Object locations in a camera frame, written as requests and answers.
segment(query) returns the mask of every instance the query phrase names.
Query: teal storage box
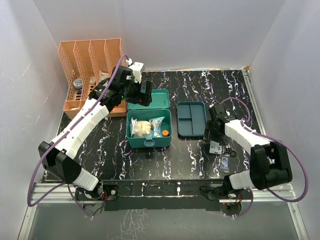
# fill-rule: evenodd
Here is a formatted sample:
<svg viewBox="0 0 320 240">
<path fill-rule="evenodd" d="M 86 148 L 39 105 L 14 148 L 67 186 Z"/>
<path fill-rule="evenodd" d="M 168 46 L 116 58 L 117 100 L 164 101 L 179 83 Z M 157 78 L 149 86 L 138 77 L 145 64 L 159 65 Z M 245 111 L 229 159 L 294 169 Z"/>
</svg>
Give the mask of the teal storage box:
<svg viewBox="0 0 320 240">
<path fill-rule="evenodd" d="M 172 121 L 169 92 L 167 89 L 154 89 L 151 92 L 152 102 L 149 106 L 138 104 L 128 104 L 128 113 L 126 115 L 126 133 L 125 136 L 132 148 L 157 148 L 168 147 L 172 137 Z M 140 121 L 149 121 L 149 119 L 165 117 L 162 120 L 161 132 L 169 131 L 169 136 L 162 137 L 132 137 L 130 132 L 131 118 Z"/>
</svg>

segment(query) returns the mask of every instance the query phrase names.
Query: orange bottle cap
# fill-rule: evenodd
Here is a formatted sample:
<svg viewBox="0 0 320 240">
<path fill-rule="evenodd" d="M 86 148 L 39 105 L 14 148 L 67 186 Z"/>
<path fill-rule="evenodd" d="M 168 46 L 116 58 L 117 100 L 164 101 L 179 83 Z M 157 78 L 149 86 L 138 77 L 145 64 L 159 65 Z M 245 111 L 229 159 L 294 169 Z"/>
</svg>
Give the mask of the orange bottle cap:
<svg viewBox="0 0 320 240">
<path fill-rule="evenodd" d="M 162 131 L 162 135 L 163 135 L 164 137 L 168 137 L 168 136 L 169 136 L 169 131 L 168 131 L 168 130 L 163 130 L 163 131 Z"/>
</svg>

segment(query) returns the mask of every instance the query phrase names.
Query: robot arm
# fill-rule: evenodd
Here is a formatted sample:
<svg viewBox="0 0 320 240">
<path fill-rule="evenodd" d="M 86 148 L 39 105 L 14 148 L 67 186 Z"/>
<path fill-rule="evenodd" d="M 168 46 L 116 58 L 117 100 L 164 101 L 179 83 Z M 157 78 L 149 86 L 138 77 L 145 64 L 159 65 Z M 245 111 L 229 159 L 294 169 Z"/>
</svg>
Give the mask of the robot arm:
<svg viewBox="0 0 320 240">
<path fill-rule="evenodd" d="M 246 130 L 242 121 L 228 115 L 221 104 L 215 104 L 209 113 L 212 120 L 206 127 L 205 138 L 210 135 L 221 143 L 226 141 L 226 137 L 232 138 L 250 154 L 250 170 L 225 176 L 221 193 L 252 188 L 263 190 L 292 181 L 288 152 L 284 146 L 254 135 L 253 130 Z"/>
<path fill-rule="evenodd" d="M 132 64 L 131 59 L 129 59 L 127 60 L 127 65 L 119 66 L 107 92 L 89 114 L 86 115 L 86 112 L 94 106 L 97 99 L 101 96 L 109 79 L 101 81 L 95 87 L 80 112 L 58 136 L 50 143 L 43 141 L 38 147 L 40 156 L 42 156 L 51 145 L 63 137 L 66 132 L 69 132 L 47 154 L 42 165 L 48 172 L 66 184 L 79 186 L 80 191 L 85 192 L 87 196 L 89 195 L 93 199 L 101 196 L 103 192 L 102 182 L 74 161 L 83 141 L 96 125 L 107 117 L 112 109 L 118 106 L 123 99 L 129 103 L 143 106 L 149 106 L 152 101 L 152 84 L 150 81 L 146 82 L 145 93 L 141 92 L 142 72 L 145 69 L 144 64 L 140 62 Z"/>
</svg>

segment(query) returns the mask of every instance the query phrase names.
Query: teal tray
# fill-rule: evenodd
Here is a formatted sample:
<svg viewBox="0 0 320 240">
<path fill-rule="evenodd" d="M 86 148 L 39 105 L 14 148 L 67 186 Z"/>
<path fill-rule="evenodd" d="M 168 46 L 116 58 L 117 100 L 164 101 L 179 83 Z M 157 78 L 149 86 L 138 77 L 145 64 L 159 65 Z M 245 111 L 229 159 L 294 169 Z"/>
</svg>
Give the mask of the teal tray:
<svg viewBox="0 0 320 240">
<path fill-rule="evenodd" d="M 200 137 L 205 133 L 207 114 L 202 101 L 180 101 L 176 106 L 178 133 L 181 137 Z"/>
</svg>

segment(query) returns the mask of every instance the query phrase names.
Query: storage compartment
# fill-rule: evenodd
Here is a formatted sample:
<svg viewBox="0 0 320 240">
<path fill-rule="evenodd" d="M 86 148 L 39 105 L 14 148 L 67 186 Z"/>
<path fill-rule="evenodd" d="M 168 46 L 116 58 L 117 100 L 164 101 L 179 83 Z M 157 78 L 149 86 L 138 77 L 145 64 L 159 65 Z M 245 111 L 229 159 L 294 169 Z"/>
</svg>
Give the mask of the storage compartment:
<svg viewBox="0 0 320 240">
<path fill-rule="evenodd" d="M 181 137 L 203 137 L 207 124 L 205 104 L 201 101 L 181 101 L 177 107 L 178 133 Z"/>
<path fill-rule="evenodd" d="M 120 38 L 62 41 L 58 55 L 68 81 L 68 93 L 64 112 L 73 119 L 81 110 L 80 101 L 86 101 L 89 93 L 101 80 L 101 73 L 111 76 L 112 69 L 117 65 L 123 54 Z M 73 86 L 75 79 L 82 79 L 82 89 L 78 91 Z M 116 106 L 108 117 L 127 115 L 125 101 Z"/>
<path fill-rule="evenodd" d="M 172 121 L 169 92 L 166 89 L 154 89 L 151 92 L 152 102 L 149 106 L 138 104 L 128 104 L 129 111 L 126 116 L 126 137 L 132 148 L 156 148 L 168 147 L 172 137 Z M 169 136 L 161 137 L 132 137 L 130 132 L 131 118 L 139 121 L 149 121 L 149 119 L 164 117 L 161 123 L 161 132 L 169 131 Z"/>
</svg>

